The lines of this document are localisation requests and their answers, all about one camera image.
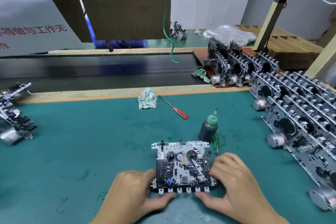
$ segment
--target screwdriver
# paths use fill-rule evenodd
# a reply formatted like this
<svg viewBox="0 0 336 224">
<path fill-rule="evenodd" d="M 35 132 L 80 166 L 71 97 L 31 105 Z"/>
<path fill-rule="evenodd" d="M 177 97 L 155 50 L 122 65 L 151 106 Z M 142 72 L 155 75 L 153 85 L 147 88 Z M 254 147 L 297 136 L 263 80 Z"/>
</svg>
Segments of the screwdriver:
<svg viewBox="0 0 336 224">
<path fill-rule="evenodd" d="M 159 97 L 163 100 L 163 101 L 165 101 L 168 105 L 170 105 L 172 108 L 173 108 L 173 110 L 178 114 L 178 115 L 180 115 L 183 119 L 188 119 L 188 115 L 186 115 L 185 113 L 183 113 L 180 109 L 177 109 L 175 106 L 172 106 L 170 103 L 168 103 L 163 97 L 161 97 L 160 95 L 159 95 Z"/>
</svg>

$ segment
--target paper sign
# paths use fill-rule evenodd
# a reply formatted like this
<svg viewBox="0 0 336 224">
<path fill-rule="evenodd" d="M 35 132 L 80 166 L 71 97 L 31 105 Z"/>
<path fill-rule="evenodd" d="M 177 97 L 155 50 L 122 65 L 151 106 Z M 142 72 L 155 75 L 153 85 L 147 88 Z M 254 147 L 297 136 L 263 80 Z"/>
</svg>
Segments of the paper sign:
<svg viewBox="0 0 336 224">
<path fill-rule="evenodd" d="M 0 0 L 0 56 L 80 47 L 52 0 Z"/>
</svg>

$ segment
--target green anti-static mat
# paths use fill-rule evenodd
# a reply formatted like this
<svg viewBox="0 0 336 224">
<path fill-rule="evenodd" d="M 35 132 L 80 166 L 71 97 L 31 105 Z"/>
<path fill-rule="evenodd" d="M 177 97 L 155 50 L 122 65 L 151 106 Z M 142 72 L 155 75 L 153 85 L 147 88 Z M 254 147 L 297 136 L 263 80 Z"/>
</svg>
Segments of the green anti-static mat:
<svg viewBox="0 0 336 224">
<path fill-rule="evenodd" d="M 271 131 L 252 108 L 249 92 L 165 98 L 189 119 L 161 99 L 156 109 L 146 110 L 138 109 L 136 98 L 20 106 L 38 128 L 34 140 L 0 144 L 0 223 L 90 222 L 119 172 L 156 168 L 151 144 L 197 140 L 202 121 L 217 107 L 221 152 L 241 157 L 279 214 L 291 224 L 335 223 L 335 213 L 322 212 L 310 201 L 307 191 L 315 184 L 300 165 L 287 151 L 268 146 Z M 211 194 L 223 196 L 224 191 L 219 187 Z M 141 223 L 235 221 L 183 193 Z"/>
</svg>

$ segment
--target green bottle cap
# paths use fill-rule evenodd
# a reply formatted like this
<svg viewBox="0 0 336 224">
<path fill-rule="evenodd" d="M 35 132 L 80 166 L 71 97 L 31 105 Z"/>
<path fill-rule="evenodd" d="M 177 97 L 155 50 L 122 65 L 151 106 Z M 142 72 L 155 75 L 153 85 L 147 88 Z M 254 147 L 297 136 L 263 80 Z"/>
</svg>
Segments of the green bottle cap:
<svg viewBox="0 0 336 224">
<path fill-rule="evenodd" d="M 216 114 L 217 114 L 217 109 L 216 109 L 216 111 L 212 115 L 209 115 L 209 117 L 208 117 L 207 121 L 212 126 L 216 125 L 216 123 L 217 123 Z"/>
</svg>

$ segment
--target red chinese text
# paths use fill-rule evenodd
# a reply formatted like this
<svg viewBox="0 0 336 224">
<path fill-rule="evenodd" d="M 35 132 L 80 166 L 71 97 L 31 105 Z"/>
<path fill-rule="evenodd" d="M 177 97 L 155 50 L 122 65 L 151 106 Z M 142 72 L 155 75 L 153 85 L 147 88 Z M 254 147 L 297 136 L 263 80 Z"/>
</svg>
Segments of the red chinese text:
<svg viewBox="0 0 336 224">
<path fill-rule="evenodd" d="M 0 28 L 0 36 L 37 35 L 65 31 L 68 29 L 64 25 Z"/>
<path fill-rule="evenodd" d="M 0 43 L 0 50 L 9 50 L 10 48 L 8 44 Z"/>
</svg>

